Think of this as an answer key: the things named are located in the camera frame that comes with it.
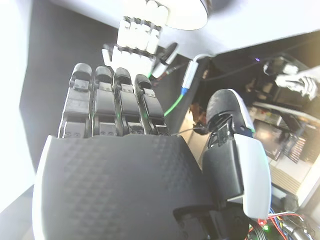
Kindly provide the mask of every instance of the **robotic hand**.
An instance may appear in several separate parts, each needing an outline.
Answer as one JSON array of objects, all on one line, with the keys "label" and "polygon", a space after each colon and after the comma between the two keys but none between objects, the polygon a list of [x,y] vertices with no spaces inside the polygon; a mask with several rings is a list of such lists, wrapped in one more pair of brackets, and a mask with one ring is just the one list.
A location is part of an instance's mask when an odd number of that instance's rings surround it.
[{"label": "robotic hand", "polygon": [[75,66],[36,175],[35,240],[243,240],[268,216],[271,181],[242,99],[230,89],[210,99],[201,172],[148,78],[134,83],[124,68]]}]

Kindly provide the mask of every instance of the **white table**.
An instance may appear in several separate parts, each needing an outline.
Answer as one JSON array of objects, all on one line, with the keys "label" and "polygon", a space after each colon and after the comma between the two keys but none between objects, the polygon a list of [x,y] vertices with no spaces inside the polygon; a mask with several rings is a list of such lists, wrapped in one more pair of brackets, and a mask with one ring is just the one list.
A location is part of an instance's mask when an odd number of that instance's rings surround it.
[{"label": "white table", "polygon": [[[124,15],[121,0],[51,0],[115,28]],[[221,54],[320,30],[318,0],[233,0],[199,30],[165,27],[159,45],[179,43],[179,54]]]}]

